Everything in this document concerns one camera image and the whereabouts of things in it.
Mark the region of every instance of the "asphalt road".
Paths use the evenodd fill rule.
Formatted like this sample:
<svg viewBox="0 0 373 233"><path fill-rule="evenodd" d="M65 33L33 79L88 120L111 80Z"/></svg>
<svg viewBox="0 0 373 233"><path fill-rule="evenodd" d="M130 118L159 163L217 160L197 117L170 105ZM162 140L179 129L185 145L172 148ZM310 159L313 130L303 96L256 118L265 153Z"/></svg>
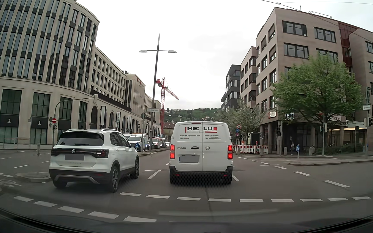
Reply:
<svg viewBox="0 0 373 233"><path fill-rule="evenodd" d="M111 194L95 184L68 183L58 190L52 182L17 180L17 173L48 172L50 151L35 154L0 150L0 184L5 182L0 207L26 216L66 214L110 222L294 223L373 214L373 162L311 167L288 165L291 158L235 156L230 185L214 179L173 185L169 152L162 151L140 157L139 178L122 179Z"/></svg>

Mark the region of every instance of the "arch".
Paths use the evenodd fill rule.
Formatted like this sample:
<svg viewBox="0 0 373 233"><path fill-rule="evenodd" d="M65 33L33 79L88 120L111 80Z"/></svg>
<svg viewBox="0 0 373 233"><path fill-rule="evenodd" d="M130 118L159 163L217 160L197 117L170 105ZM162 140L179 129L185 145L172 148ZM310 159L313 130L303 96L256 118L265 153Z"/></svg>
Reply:
<svg viewBox="0 0 373 233"><path fill-rule="evenodd" d="M97 129L97 107L93 106L90 117L90 129Z"/></svg>

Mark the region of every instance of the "red crane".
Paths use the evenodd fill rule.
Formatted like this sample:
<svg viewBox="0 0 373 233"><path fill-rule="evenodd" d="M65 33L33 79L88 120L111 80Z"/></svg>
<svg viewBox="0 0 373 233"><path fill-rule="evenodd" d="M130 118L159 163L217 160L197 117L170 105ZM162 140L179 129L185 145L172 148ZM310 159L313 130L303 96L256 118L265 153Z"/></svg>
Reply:
<svg viewBox="0 0 373 233"><path fill-rule="evenodd" d="M167 91L169 94L171 94L176 99L179 99L167 86L165 86L165 78L163 78L162 82L160 79L156 80L156 83L159 87L162 87L161 90L161 115L159 122L161 124L161 134L163 133L163 118L165 116L165 91Z"/></svg>

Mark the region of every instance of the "blurred license plate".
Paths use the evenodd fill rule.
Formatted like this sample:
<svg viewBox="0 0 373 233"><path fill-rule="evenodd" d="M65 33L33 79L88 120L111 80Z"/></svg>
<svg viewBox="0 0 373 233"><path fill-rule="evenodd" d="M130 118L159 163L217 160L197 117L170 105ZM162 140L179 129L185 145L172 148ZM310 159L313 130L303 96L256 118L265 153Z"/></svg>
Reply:
<svg viewBox="0 0 373 233"><path fill-rule="evenodd" d="M64 160L84 160L84 154L64 154Z"/></svg>
<svg viewBox="0 0 373 233"><path fill-rule="evenodd" d="M179 156L179 162L195 162L199 161L199 155L181 155Z"/></svg>

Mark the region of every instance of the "van rear door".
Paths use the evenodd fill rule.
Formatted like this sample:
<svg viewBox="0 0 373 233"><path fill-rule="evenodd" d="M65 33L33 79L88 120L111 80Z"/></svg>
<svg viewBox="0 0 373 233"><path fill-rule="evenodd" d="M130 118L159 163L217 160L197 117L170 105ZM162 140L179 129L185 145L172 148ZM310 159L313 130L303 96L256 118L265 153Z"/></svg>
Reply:
<svg viewBox="0 0 373 233"><path fill-rule="evenodd" d="M229 130L227 124L205 122L203 124L203 171L225 171L231 165L228 160Z"/></svg>
<svg viewBox="0 0 373 233"><path fill-rule="evenodd" d="M175 159L172 165L178 171L202 171L202 123L175 124L173 144Z"/></svg>

